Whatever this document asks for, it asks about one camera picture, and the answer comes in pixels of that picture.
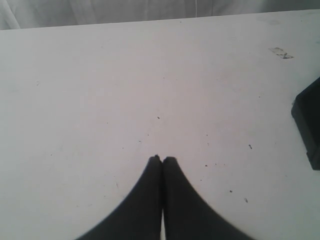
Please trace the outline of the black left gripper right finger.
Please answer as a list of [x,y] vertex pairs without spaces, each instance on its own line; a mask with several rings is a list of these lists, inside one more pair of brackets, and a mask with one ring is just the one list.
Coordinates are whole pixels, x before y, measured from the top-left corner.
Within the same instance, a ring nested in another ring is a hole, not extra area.
[[174,157],[162,162],[167,240],[245,240],[247,235],[217,214],[189,183]]

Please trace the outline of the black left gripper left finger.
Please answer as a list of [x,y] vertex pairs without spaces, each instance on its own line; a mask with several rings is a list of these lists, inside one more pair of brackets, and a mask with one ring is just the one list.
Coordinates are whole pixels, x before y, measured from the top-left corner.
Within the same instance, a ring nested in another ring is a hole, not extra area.
[[79,239],[159,240],[161,225],[162,162],[155,155],[120,205]]

